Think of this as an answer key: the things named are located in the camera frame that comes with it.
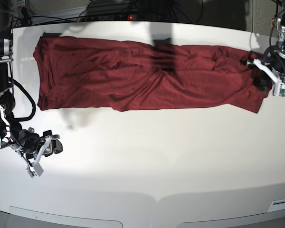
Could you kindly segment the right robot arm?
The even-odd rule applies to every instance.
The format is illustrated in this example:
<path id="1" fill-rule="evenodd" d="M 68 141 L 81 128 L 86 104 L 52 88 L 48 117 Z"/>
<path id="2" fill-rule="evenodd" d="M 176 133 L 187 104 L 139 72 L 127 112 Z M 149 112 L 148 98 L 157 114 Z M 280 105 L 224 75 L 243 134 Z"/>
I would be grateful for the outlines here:
<path id="1" fill-rule="evenodd" d="M 8 25 L 0 34 L 0 149 L 10 147 L 25 162 L 26 171 L 31 178 L 39 177 L 44 172 L 40 165 L 42 157 L 61 153 L 60 136 L 51 130 L 42 135 L 35 133 L 33 128 L 24 129 L 21 122 L 31 120 L 36 113 L 36 103 L 26 89 L 13 78 L 13 33 Z M 16 118 L 14 88 L 17 87 L 30 101 L 31 114 L 28 117 Z"/>

